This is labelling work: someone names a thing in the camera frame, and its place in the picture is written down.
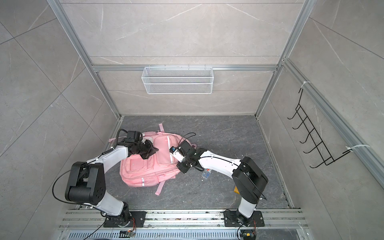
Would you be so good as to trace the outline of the pink student backpack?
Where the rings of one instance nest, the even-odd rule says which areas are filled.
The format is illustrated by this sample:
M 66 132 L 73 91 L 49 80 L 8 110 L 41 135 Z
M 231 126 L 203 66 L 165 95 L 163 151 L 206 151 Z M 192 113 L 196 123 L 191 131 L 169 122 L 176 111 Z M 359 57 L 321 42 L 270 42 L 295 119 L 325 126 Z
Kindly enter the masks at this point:
M 159 196 L 167 180 L 174 179 L 180 170 L 177 167 L 178 160 L 170 155 L 170 147 L 178 147 L 181 142 L 192 137 L 195 133 L 180 136 L 166 133 L 163 125 L 159 124 L 158 132 L 129 131 L 125 137 L 110 139 L 110 142 L 120 140 L 117 145 L 126 144 L 130 149 L 130 155 L 120 162 L 120 176 L 129 187 L 153 187 L 157 186 L 155 194 Z M 137 154 L 140 142 L 150 140 L 159 150 L 149 159 L 143 160 Z

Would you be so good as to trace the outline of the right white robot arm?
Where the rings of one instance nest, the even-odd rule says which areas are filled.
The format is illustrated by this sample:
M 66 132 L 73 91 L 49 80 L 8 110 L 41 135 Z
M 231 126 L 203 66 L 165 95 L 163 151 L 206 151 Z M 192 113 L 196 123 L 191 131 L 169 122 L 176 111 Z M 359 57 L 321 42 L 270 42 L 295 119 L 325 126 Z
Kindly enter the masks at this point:
M 259 200 L 265 198 L 263 191 L 269 180 L 249 157 L 231 159 L 204 148 L 194 148 L 187 141 L 178 147 L 170 147 L 169 151 L 179 161 L 177 167 L 184 174 L 190 168 L 209 169 L 231 178 L 242 197 L 237 218 L 243 222 L 252 217 Z

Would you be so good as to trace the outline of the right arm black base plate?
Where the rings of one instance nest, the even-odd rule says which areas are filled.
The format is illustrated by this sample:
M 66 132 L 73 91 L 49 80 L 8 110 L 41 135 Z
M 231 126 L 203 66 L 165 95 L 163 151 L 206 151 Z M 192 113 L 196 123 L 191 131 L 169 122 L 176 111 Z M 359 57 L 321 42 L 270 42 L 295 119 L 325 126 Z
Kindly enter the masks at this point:
M 226 227 L 264 227 L 264 217 L 262 212 L 254 211 L 250 218 L 241 215 L 239 211 L 223 211 L 224 223 Z

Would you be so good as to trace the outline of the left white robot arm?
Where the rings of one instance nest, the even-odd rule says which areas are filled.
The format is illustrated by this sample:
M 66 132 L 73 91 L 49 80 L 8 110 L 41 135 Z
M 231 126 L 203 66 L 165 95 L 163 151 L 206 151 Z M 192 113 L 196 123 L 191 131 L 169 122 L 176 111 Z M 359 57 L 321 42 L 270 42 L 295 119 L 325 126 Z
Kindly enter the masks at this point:
M 105 173 L 132 155 L 139 155 L 146 160 L 158 150 L 150 140 L 144 139 L 141 132 L 119 129 L 109 150 L 94 159 L 72 165 L 65 199 L 92 206 L 111 217 L 129 213 L 127 204 L 107 192 Z

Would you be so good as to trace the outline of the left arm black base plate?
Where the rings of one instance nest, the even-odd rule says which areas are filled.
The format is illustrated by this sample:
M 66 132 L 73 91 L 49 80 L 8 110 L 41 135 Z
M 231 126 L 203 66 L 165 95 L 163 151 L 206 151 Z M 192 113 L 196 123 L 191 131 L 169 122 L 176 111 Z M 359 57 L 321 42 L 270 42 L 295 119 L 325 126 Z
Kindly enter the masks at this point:
M 133 211 L 122 213 L 120 216 L 108 216 L 104 223 L 104 228 L 142 228 L 146 220 L 147 212 Z

